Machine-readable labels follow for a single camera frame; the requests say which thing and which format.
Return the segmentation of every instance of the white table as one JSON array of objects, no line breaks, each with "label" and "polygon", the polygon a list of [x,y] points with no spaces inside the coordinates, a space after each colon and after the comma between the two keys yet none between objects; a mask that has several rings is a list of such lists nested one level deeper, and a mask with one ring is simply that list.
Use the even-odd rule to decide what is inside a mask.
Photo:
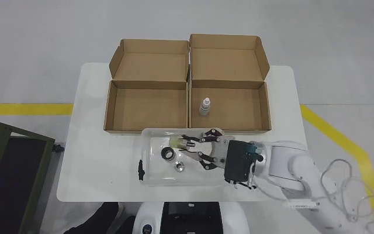
[{"label": "white table", "polygon": [[[258,190],[240,187],[148,187],[138,180],[140,135],[113,135],[103,130],[109,81],[108,63],[82,66],[57,188],[60,201],[263,201]],[[306,145],[293,71],[271,66],[266,78],[272,130],[239,135],[240,140],[292,140]],[[273,185],[263,188],[275,195]]]}]

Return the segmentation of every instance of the dark green frame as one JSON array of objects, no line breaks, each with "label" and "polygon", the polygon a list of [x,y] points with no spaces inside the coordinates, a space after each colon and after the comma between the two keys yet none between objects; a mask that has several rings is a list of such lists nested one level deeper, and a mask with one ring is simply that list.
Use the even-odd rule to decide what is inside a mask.
[{"label": "dark green frame", "polygon": [[[23,136],[11,136],[12,133],[17,133]],[[7,125],[4,123],[0,123],[0,161],[4,154],[6,145],[8,144],[8,140],[11,137],[25,137],[31,139],[39,139],[46,142],[46,146],[44,148],[43,155],[40,160],[39,169],[37,171],[35,181],[33,184],[33,188],[31,190],[29,200],[26,205],[25,213],[23,214],[22,222],[20,225],[19,232],[20,234],[26,233],[28,227],[30,226],[30,222],[33,220],[34,213],[36,210],[37,203],[39,201],[39,196],[41,193],[41,189],[43,188],[44,179],[47,174],[49,162],[51,160],[53,144],[55,142],[54,139],[33,133],[21,128],[13,127],[11,125]]]}]

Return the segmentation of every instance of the small plastic bottle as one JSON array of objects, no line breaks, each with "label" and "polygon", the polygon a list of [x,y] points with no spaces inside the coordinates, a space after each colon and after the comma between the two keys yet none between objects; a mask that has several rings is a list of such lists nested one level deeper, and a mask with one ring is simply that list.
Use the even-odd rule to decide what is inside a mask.
[{"label": "small plastic bottle", "polygon": [[200,105],[200,115],[205,116],[210,110],[210,99],[205,98]]}]

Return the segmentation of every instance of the black rubber ring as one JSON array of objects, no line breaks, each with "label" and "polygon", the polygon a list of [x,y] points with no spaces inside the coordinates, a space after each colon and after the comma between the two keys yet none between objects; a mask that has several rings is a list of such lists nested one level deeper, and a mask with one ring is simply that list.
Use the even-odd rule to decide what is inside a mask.
[{"label": "black rubber ring", "polygon": [[[172,154],[171,154],[170,157],[167,157],[167,154],[168,154],[169,152],[171,152]],[[171,147],[165,147],[165,148],[163,148],[162,151],[161,151],[161,157],[162,157],[164,160],[166,160],[166,161],[171,161],[171,160],[173,160],[174,157],[175,157],[175,152],[174,152],[174,150],[173,150]]]}]

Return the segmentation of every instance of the metal gripper linkage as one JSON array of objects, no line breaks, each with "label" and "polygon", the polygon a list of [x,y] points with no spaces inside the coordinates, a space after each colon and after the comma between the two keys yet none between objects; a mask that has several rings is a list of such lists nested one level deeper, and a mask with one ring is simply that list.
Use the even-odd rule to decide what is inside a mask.
[{"label": "metal gripper linkage", "polygon": [[[191,151],[195,143],[210,143],[212,151],[204,154],[201,151]],[[199,161],[205,170],[217,167],[224,169],[224,179],[230,184],[240,184],[249,189],[252,185],[256,161],[263,161],[261,150],[251,142],[235,140],[234,136],[225,136],[217,129],[202,133],[200,137],[182,135],[178,148],[188,157]]]}]

